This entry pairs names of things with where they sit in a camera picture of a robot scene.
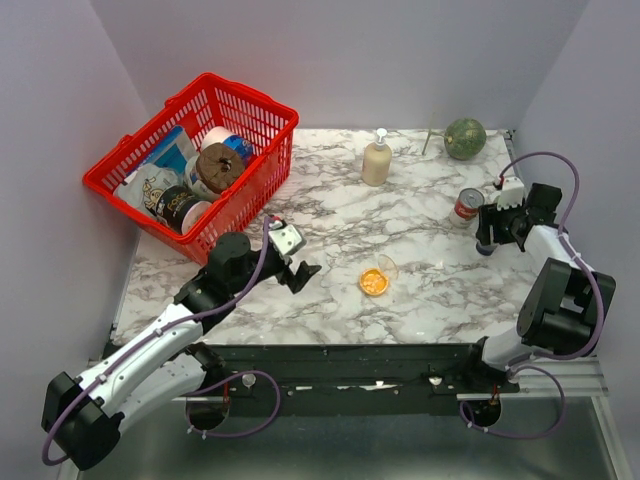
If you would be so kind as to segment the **white printed cup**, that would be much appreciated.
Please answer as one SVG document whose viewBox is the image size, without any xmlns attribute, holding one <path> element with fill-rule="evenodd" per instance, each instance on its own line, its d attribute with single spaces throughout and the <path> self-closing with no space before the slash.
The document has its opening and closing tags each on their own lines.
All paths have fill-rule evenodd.
<svg viewBox="0 0 640 480">
<path fill-rule="evenodd" d="M 187 161 L 184 171 L 184 183 L 194 194 L 213 203 L 220 197 L 220 194 L 211 190 L 201 180 L 196 169 L 198 158 L 198 155 L 194 155 Z"/>
</svg>

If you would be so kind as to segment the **red plastic shopping basket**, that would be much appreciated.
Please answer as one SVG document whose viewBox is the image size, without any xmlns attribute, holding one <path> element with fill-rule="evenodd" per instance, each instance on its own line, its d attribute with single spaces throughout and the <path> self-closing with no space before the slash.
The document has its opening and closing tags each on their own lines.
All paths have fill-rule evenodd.
<svg viewBox="0 0 640 480">
<path fill-rule="evenodd" d="M 205 72 L 168 98 L 141 128 L 121 138 L 82 178 L 83 184 L 116 210 L 190 260 L 204 265 L 218 238 L 242 231 L 260 213 L 290 173 L 298 113 L 242 83 Z M 166 137 L 181 126 L 195 147 L 222 126 L 249 141 L 254 156 L 238 180 L 185 235 L 135 210 L 115 196 L 116 187 Z"/>
</svg>

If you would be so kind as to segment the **green melon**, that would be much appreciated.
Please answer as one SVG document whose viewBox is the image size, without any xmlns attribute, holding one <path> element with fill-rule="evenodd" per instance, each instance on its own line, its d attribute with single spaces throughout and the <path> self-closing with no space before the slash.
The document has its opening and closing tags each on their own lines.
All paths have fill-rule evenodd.
<svg viewBox="0 0 640 480">
<path fill-rule="evenodd" d="M 484 126 L 472 118 L 457 119 L 444 132 L 445 149 L 456 160 L 472 159 L 484 148 L 486 139 Z"/>
</svg>

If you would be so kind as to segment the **small pill bottle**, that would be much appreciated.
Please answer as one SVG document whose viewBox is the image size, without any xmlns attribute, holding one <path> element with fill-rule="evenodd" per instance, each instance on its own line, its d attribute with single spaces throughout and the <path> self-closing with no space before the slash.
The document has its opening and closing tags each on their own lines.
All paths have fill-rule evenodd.
<svg viewBox="0 0 640 480">
<path fill-rule="evenodd" d="M 475 248 L 480 255 L 489 257 L 496 251 L 498 245 L 493 243 L 482 244 L 480 241 L 477 241 Z"/>
</svg>

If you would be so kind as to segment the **clear dish lid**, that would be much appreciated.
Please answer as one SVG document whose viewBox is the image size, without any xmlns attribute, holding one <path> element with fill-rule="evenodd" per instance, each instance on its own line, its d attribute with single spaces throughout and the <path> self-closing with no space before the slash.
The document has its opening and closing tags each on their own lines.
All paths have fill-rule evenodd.
<svg viewBox="0 0 640 480">
<path fill-rule="evenodd" d="M 399 275 L 399 270 L 394 260 L 385 254 L 378 256 L 378 267 L 381 273 L 390 280 L 396 280 Z"/>
</svg>

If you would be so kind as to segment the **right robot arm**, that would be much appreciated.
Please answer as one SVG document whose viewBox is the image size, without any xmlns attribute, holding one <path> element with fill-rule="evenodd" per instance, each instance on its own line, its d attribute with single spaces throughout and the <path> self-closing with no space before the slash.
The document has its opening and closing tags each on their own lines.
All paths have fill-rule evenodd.
<svg viewBox="0 0 640 480">
<path fill-rule="evenodd" d="M 572 360 L 591 354 L 604 327 L 615 280 L 596 272 L 555 223 L 559 188 L 520 179 L 498 181 L 497 196 L 479 208 L 476 250 L 485 256 L 515 244 L 535 261 L 537 278 L 513 329 L 482 339 L 481 356 L 464 362 L 460 379 L 480 392 L 505 371 L 538 357 Z"/>
</svg>

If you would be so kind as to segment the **blue white packet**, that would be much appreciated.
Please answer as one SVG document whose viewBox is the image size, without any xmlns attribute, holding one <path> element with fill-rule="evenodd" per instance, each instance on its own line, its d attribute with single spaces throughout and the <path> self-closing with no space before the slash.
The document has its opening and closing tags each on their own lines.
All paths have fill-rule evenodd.
<svg viewBox="0 0 640 480">
<path fill-rule="evenodd" d="M 177 125 L 122 183 L 130 184 L 137 176 L 151 179 L 155 175 L 163 175 L 172 184 L 183 184 L 186 165 L 195 156 L 196 150 L 190 137 L 182 126 Z"/>
</svg>

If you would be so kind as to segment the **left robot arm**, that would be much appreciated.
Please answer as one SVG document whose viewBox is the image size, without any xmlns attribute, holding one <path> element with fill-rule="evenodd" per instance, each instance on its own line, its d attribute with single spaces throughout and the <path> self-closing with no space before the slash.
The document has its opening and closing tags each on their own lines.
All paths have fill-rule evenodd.
<svg viewBox="0 0 640 480">
<path fill-rule="evenodd" d="M 79 470 L 90 469 L 133 423 L 166 401 L 228 392 L 236 379 L 272 382 L 260 370 L 225 375 L 199 340 L 262 280 L 274 277 L 299 292 L 320 269 L 302 262 L 291 270 L 292 256 L 305 243 L 295 226 L 272 218 L 264 222 L 258 251 L 243 233 L 223 234 L 207 264 L 145 330 L 79 376 L 62 372 L 49 382 L 41 422 L 47 434 L 43 463 L 57 465 L 49 455 L 57 444 Z"/>
</svg>

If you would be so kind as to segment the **beige soap pump bottle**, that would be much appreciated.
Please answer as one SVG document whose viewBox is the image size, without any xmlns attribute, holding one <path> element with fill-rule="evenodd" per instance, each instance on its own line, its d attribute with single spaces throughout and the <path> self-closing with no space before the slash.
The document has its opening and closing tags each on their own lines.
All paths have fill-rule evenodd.
<svg viewBox="0 0 640 480">
<path fill-rule="evenodd" d="M 369 186 L 381 186 L 388 177 L 392 150 L 387 144 L 387 135 L 385 128 L 378 128 L 374 141 L 364 150 L 361 178 Z"/>
</svg>

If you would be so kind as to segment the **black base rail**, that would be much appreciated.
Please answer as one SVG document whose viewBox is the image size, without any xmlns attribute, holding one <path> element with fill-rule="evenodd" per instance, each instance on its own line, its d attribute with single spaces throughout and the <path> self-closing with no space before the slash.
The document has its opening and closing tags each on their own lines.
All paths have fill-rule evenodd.
<svg viewBox="0 0 640 480">
<path fill-rule="evenodd" d="M 121 395 L 126 424 L 213 387 L 237 417 L 454 415 L 460 399 L 516 394 L 483 366 L 477 344 L 207 345 L 196 343 Z"/>
</svg>

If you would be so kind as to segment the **orange pill dish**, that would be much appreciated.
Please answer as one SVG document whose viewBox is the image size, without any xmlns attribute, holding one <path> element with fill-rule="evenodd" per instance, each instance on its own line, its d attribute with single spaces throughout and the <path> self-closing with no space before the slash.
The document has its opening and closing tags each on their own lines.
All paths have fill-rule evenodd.
<svg viewBox="0 0 640 480">
<path fill-rule="evenodd" d="M 368 296 L 383 295 L 390 284 L 389 277 L 379 268 L 365 270 L 358 280 L 361 290 Z"/>
</svg>

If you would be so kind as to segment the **silver cartoon snack bag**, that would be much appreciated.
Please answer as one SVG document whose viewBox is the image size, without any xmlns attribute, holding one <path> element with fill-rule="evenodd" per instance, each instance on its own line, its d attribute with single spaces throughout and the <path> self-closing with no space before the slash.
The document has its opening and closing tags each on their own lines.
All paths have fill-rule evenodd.
<svg viewBox="0 0 640 480">
<path fill-rule="evenodd" d="M 115 189 L 114 195 L 135 210 L 155 218 L 161 195 L 170 187 L 181 184 L 182 177 L 175 170 L 145 164 L 129 174 Z"/>
</svg>

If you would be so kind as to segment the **white blue tissue roll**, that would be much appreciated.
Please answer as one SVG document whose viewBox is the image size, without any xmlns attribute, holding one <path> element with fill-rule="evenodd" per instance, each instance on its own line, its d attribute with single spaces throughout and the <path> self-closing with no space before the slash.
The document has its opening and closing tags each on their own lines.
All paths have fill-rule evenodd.
<svg viewBox="0 0 640 480">
<path fill-rule="evenodd" d="M 215 126 L 203 137 L 200 150 L 204 150 L 205 148 L 217 143 L 223 144 L 234 150 L 243 160 L 243 164 L 245 166 L 248 166 L 251 163 L 254 156 L 254 147 L 248 140 L 239 134 L 236 134 L 223 126 Z"/>
</svg>

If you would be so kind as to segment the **brown round cork block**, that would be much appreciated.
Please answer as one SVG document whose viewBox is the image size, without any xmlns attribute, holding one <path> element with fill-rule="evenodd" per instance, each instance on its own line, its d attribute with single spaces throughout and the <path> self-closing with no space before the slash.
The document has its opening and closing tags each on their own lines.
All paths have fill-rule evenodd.
<svg viewBox="0 0 640 480">
<path fill-rule="evenodd" d="M 240 155 L 222 143 L 204 148 L 196 160 L 195 168 L 198 179 L 215 194 L 222 194 L 245 171 Z"/>
</svg>

